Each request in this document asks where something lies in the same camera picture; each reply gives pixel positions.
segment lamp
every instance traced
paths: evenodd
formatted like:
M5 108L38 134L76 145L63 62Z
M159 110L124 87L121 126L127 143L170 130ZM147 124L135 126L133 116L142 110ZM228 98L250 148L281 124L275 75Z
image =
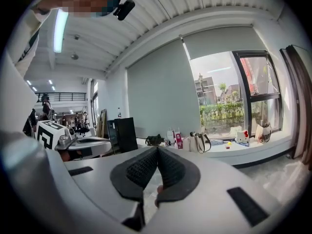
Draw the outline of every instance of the lamp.
M58 9L57 19L55 21L54 44L53 44L53 49L54 49L54 52L56 53L62 52L64 30L65 30L67 18L68 18L68 12L64 12L61 9Z

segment black railing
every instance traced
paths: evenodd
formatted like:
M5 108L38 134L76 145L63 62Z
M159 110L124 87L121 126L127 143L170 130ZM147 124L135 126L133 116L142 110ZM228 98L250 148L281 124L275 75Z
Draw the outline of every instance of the black railing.
M43 94L49 96L50 101L85 101L86 93L35 93L38 96L38 101L41 102Z

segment sky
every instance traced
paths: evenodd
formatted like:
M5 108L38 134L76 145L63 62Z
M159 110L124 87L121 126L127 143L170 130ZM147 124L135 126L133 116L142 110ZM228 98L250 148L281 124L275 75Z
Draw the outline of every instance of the sky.
M199 73L206 78L212 77L216 96L221 95L219 84L224 82L227 87L238 84L238 77L229 52L208 55L190 60L194 80L198 79Z

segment computer case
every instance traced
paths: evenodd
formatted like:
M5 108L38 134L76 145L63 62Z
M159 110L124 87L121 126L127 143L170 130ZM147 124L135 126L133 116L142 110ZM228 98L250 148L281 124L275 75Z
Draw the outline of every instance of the computer case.
M137 149L137 137L133 118L108 120L108 133L116 153Z

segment tree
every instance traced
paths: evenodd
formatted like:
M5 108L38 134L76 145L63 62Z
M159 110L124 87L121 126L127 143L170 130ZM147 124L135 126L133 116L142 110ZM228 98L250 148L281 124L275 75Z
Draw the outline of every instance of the tree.
M219 89L225 94L226 84L224 82L219 84Z
M232 96L233 96L233 100L236 100L236 98L238 96L238 91L233 91Z

